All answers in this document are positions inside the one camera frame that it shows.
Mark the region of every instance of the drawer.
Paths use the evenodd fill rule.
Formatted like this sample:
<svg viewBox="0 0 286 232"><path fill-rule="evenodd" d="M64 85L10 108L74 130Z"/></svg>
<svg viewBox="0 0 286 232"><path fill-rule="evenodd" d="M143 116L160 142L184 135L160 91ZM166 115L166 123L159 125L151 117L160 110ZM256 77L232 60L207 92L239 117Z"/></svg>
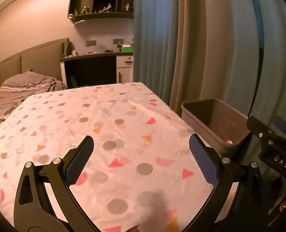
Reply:
<svg viewBox="0 0 286 232"><path fill-rule="evenodd" d="M133 56L117 56L116 67L133 67Z"/></svg>

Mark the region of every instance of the metal screw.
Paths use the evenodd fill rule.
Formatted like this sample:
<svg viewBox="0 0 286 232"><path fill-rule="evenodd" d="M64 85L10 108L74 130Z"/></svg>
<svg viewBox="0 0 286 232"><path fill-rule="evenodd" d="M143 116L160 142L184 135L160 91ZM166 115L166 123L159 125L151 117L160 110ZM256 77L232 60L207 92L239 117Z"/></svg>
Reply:
<svg viewBox="0 0 286 232"><path fill-rule="evenodd" d="M32 165L31 162L27 162L27 163L25 164L25 167L29 168L29 167L31 167L31 165Z"/></svg>
<svg viewBox="0 0 286 232"><path fill-rule="evenodd" d="M228 158L222 158L222 161L223 161L225 164L230 163L230 160L229 160Z"/></svg>
<svg viewBox="0 0 286 232"><path fill-rule="evenodd" d="M61 162L61 159L60 158L55 158L54 160L53 160L53 163L54 164L59 164Z"/></svg>
<svg viewBox="0 0 286 232"><path fill-rule="evenodd" d="M257 165L257 163L256 163L256 162L252 162L250 165L251 165L253 168L258 167L258 165Z"/></svg>

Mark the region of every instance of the desk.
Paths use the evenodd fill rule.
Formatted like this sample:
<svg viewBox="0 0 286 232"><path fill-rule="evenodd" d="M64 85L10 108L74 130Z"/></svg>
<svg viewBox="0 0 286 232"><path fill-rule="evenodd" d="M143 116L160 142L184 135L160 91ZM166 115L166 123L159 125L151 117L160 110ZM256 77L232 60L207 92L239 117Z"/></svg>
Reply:
<svg viewBox="0 0 286 232"><path fill-rule="evenodd" d="M104 84L131 83L133 53L106 52L60 60L63 83L69 89Z"/></svg>

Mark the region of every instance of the wall outlet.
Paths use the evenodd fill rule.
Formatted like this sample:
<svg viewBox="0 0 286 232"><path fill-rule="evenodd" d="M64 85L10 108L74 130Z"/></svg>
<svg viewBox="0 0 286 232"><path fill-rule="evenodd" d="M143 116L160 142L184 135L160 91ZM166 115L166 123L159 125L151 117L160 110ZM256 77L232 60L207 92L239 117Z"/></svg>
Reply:
<svg viewBox="0 0 286 232"><path fill-rule="evenodd" d="M113 44L119 44L119 43L124 44L124 39L121 38L121 39L114 39L113 40Z"/></svg>
<svg viewBox="0 0 286 232"><path fill-rule="evenodd" d="M96 46L96 45L97 45L97 40L86 41L86 47Z"/></svg>

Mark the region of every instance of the brown curtain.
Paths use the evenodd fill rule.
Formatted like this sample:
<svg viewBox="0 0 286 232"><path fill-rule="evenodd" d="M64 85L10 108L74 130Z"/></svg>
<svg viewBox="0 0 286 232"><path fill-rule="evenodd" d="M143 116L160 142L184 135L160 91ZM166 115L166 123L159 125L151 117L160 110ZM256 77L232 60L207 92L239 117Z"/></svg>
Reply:
<svg viewBox="0 0 286 232"><path fill-rule="evenodd" d="M184 101L223 99L232 39L229 0L179 0L176 64L170 107Z"/></svg>

